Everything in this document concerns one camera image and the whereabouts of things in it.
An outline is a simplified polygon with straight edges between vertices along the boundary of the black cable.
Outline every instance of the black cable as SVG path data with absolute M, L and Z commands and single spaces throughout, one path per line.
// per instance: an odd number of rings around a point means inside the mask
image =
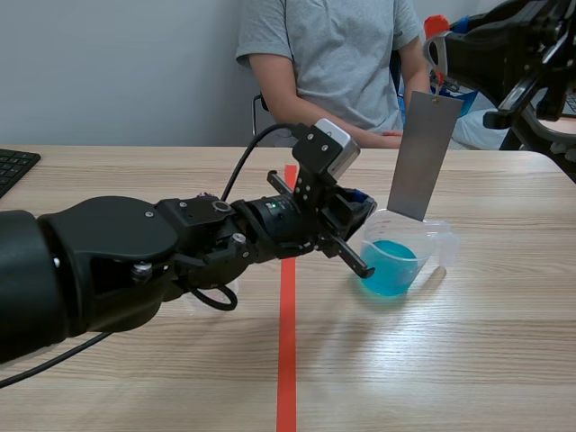
M 224 189 L 224 193 L 222 194 L 221 199 L 223 201 L 228 200 L 228 197 L 230 196 L 230 192 L 232 191 L 232 187 L 234 187 L 234 184 L 236 183 L 236 180 L 238 179 L 240 171 L 242 170 L 242 168 L 244 167 L 244 164 L 246 164 L 246 161 L 250 157 L 250 154 L 254 151 L 254 149 L 257 147 L 257 145 L 260 143 L 260 141 L 262 141 L 266 136 L 270 135 L 272 132 L 279 131 L 281 129 L 287 129 L 288 131 L 292 132 L 293 134 L 296 134 L 297 131 L 299 130 L 299 126 L 297 126 L 295 124 L 291 124 L 291 123 L 278 123 L 278 124 L 275 124 L 273 126 L 270 126 L 269 128 L 262 130 L 262 132 L 257 134 L 254 137 L 254 139 L 252 139 L 252 141 L 248 144 L 248 147 L 246 148 L 244 155 L 242 155 L 242 157 L 240 158 L 240 161 L 236 165 L 236 168 L 234 168 L 234 172 L 232 173 L 232 176 L 230 177 L 230 180 L 228 181 L 228 184 L 226 185 L 226 189 Z
M 58 357 L 54 357 L 53 359 L 49 360 L 46 363 L 33 367 L 28 371 L 18 373 L 17 375 L 11 376 L 10 378 L 6 378 L 5 380 L 0 381 L 0 389 L 20 383 L 28 378 L 32 378 L 34 375 L 41 374 L 42 372 L 49 370 L 51 367 L 56 366 L 65 360 L 68 360 L 71 356 L 75 356 L 76 354 L 81 353 L 85 349 L 96 345 L 98 342 L 108 338 L 111 335 L 112 333 L 101 333 L 100 335 L 86 341 L 84 344 L 78 345 L 77 347 L 70 349 L 66 353 L 60 354 Z

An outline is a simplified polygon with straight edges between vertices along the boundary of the red tape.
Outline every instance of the red tape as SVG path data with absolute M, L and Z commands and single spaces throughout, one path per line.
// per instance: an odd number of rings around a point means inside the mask
M 291 188 L 297 175 L 296 166 L 286 166 Z M 276 432 L 296 432 L 296 259 L 285 259 L 281 272 Z

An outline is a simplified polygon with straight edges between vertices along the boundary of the metal plate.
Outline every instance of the metal plate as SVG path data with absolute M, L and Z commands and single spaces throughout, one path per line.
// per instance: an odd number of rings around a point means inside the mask
M 414 92 L 394 172 L 388 210 L 423 221 L 463 101 Z

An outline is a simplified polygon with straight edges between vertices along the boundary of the person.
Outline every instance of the person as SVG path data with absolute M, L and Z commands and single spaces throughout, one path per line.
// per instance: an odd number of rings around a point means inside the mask
M 246 0 L 237 61 L 251 66 L 278 122 L 328 118 L 363 148 L 395 149 L 403 129 L 390 72 L 429 93 L 423 28 L 410 0 Z

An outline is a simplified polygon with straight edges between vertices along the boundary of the keyboard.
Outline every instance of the keyboard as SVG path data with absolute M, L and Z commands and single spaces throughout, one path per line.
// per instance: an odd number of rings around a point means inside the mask
M 568 104 L 568 106 L 570 106 L 570 109 L 573 111 L 573 114 L 576 114 L 576 94 L 568 94 L 566 96 L 566 103 Z
M 39 160 L 40 155 L 36 153 L 0 149 L 0 198 L 16 185 Z

